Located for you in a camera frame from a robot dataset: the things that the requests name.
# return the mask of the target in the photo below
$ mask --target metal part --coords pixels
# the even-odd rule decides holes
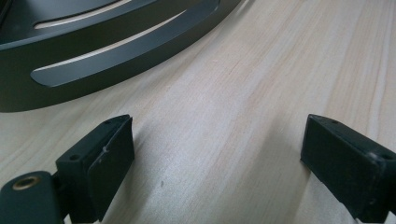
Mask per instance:
[[[346,125],[309,115],[301,160],[354,218],[396,212],[396,154]]]
[[[102,220],[134,159],[132,119],[109,119],[67,150],[58,172],[32,172],[0,191],[0,223],[59,224]]]
[[[43,29],[35,25],[115,1],[13,1],[0,29],[0,111],[59,104],[138,75],[208,33],[240,1],[134,0],[83,20]],[[114,49],[65,63],[173,17]]]

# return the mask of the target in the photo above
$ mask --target light wood surface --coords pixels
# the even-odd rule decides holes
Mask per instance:
[[[137,77],[0,114],[0,184],[54,173],[96,125],[130,114],[136,158],[103,223],[356,223],[299,161],[306,117],[395,150],[395,96],[396,1],[247,0]]]

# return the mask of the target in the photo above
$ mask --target curved metal frame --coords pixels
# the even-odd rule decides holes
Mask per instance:
[[[240,1],[134,0],[55,27],[37,30],[34,29],[37,21],[26,23],[30,27],[29,32],[24,32],[26,36],[5,31],[12,28],[8,26],[11,22],[8,17],[13,17],[8,14],[0,30],[0,111],[59,104],[138,75],[201,38]],[[136,35],[177,14],[160,28],[124,45],[76,62],[37,70]],[[56,16],[59,17],[38,20],[50,21]]]

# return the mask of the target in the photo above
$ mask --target wooden table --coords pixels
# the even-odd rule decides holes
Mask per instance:
[[[136,158],[103,223],[355,223],[299,161],[306,118],[396,149],[395,97],[395,1],[246,0],[137,77],[0,114],[0,184],[54,173],[96,125],[130,114]]]

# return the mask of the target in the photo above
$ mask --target wood grain surface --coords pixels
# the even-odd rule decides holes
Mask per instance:
[[[246,0],[137,77],[0,114],[0,184],[54,173],[96,125],[130,114],[136,158],[103,223],[356,223],[299,161],[306,118],[396,150],[395,96],[396,1]]]

